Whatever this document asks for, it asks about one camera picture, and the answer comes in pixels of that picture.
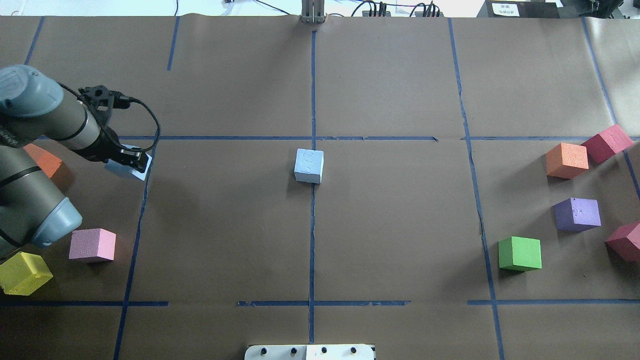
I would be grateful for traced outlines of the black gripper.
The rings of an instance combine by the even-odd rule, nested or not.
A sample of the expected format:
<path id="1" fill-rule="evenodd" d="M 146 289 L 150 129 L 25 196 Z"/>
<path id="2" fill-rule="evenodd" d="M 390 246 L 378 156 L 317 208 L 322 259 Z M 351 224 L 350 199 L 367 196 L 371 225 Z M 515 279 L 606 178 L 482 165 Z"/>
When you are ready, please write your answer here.
<path id="1" fill-rule="evenodd" d="M 121 142 L 114 131 L 102 131 L 97 139 L 87 148 L 87 160 L 91 162 L 104 162 L 114 160 L 137 171 L 144 173 L 149 164 L 150 157 L 137 146 L 121 149 Z"/>

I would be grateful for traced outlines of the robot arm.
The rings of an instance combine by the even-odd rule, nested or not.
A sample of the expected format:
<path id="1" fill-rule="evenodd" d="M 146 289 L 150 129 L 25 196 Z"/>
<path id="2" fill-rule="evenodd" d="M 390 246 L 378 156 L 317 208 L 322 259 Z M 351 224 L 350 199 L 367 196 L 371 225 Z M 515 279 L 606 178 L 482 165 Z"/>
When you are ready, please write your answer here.
<path id="1" fill-rule="evenodd" d="M 1 258 L 46 248 L 76 230 L 82 215 L 54 183 L 62 162 L 34 142 L 46 137 L 121 177 L 146 180 L 151 146 L 124 145 L 109 126 L 114 109 L 144 105 L 104 85 L 71 89 L 27 64 L 0 71 Z"/>

